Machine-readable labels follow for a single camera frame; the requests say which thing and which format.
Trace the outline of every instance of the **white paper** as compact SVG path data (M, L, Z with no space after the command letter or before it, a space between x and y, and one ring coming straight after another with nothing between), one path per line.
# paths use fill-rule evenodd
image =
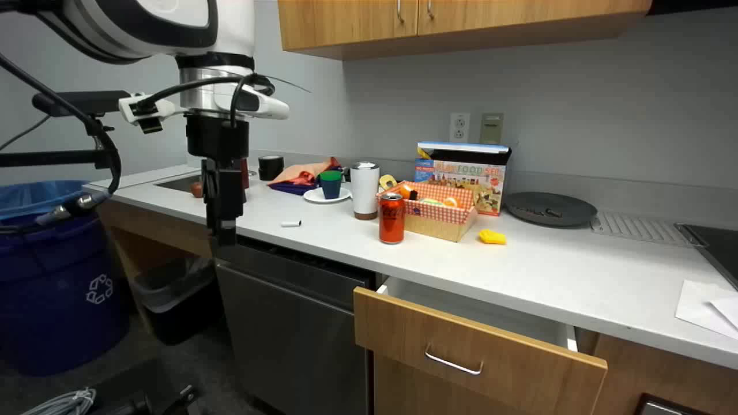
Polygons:
M731 297L718 297L711 304L722 313L722 319L728 319L738 330L738 294L736 292Z
M728 290L722 285L686 282L684 294L679 297L676 319L691 321L738 342L738 330L711 304L714 299L733 294L736 290Z

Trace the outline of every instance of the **cabinet handle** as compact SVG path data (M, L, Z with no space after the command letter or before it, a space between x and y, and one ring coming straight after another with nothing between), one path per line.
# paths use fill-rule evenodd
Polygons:
M397 0L397 24L406 25L406 18L401 17L401 0Z
M430 3L424 4L424 11L430 13L431 21L437 21L433 0L430 0Z
M443 366L465 372L465 373L468 373L468 375L481 375L483 369L484 369L484 359L481 361L481 369L468 369L468 366L461 366L461 364L458 364L458 361L450 361L450 359L443 359L443 358L433 354L430 349L424 349L424 358L430 358L430 359L437 361L437 364L443 364Z

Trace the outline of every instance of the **green cup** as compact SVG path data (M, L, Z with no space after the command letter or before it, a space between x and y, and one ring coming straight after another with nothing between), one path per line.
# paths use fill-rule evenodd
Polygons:
M341 193L345 175L341 170L324 170L319 175L319 186L324 190L324 198L338 198Z

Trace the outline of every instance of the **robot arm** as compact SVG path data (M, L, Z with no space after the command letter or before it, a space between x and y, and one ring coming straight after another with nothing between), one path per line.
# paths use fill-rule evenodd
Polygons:
M159 120L184 113L188 150L205 156L209 225L217 243L235 239L249 120L288 116L288 107L270 96L276 87L254 73L254 0L0 0L0 11L33 13L101 62L173 55L182 82L124 96L121 110L144 131L159 131ZM180 104L165 102L176 92Z

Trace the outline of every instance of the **open drawer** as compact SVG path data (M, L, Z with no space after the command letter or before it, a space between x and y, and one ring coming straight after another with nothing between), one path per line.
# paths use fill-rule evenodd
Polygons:
M354 301L355 342L433 383L510 412L593 412L597 403L608 361L578 353L572 327L397 279L378 292L355 288Z

